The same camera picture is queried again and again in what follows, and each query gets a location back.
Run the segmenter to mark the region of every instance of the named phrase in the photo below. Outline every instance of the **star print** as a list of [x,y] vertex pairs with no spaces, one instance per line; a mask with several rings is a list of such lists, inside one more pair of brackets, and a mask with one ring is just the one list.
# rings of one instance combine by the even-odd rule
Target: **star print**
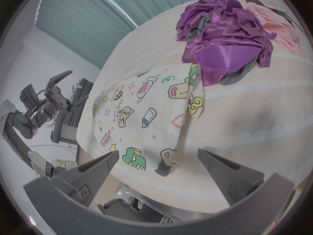
[[116,151],[116,144],[111,145],[109,151]]
[[129,86],[127,87],[129,91],[131,90],[131,88],[134,88],[134,87],[135,87],[134,83],[135,83],[135,82],[131,83],[131,85],[129,85]]
[[105,110],[105,114],[104,115],[107,115],[107,116],[109,116],[109,113],[110,113],[111,111],[109,110],[109,108],[108,108],[108,110]]

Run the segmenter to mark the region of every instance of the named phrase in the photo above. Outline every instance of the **purple fabric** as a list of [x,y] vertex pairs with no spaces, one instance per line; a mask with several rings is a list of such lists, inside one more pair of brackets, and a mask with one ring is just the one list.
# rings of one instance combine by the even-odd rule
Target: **purple fabric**
[[256,16],[254,16],[254,19],[255,19],[256,24],[264,31],[265,35],[267,35],[269,39],[274,39],[277,36],[276,33],[269,33],[266,30],[264,30],[260,20],[258,20]]
[[201,66],[204,86],[217,83],[227,73],[236,72],[257,54],[257,62],[269,67],[273,45],[256,24],[251,11],[244,10],[237,0],[200,0],[188,5],[176,26],[178,41],[185,41],[186,34],[207,12],[211,24],[191,40],[182,56],[184,63]]

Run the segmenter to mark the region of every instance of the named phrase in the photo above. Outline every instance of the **green cartoon character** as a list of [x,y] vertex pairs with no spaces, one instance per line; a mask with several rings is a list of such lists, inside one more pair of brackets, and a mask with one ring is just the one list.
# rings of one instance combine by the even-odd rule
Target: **green cartoon character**
[[191,65],[190,67],[190,72],[189,72],[189,84],[190,85],[194,85],[197,68],[198,68],[198,65]]
[[141,156],[141,151],[139,151],[137,148],[127,148],[126,155],[123,155],[122,159],[126,164],[138,170],[146,169],[146,160]]

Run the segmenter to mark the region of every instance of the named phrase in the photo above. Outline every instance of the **bed sheet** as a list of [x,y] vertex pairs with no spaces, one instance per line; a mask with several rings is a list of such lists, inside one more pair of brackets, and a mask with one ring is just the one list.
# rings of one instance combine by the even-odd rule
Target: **bed sheet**
[[[273,0],[266,6],[286,11]],[[176,23],[188,4],[178,5],[129,33],[114,49],[85,105],[79,145],[93,158],[108,152],[92,134],[92,105],[107,85],[163,65],[181,64],[186,42],[177,42]],[[197,158],[198,148],[301,183],[313,165],[313,51],[297,28],[299,55],[272,41],[269,68],[255,64],[236,84],[204,88],[199,119],[186,117],[177,146],[179,170],[168,177],[145,174],[120,160],[111,174],[147,197],[180,209],[216,213],[229,205]]]

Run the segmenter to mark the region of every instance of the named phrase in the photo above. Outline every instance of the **wooden floor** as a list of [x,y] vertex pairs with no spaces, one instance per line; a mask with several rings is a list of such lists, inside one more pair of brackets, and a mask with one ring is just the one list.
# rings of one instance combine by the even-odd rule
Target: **wooden floor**
[[[92,157],[80,148],[79,164],[82,165],[90,160],[92,160]],[[109,174],[94,198],[95,204],[104,205],[107,201],[113,199],[120,183],[119,180]]]

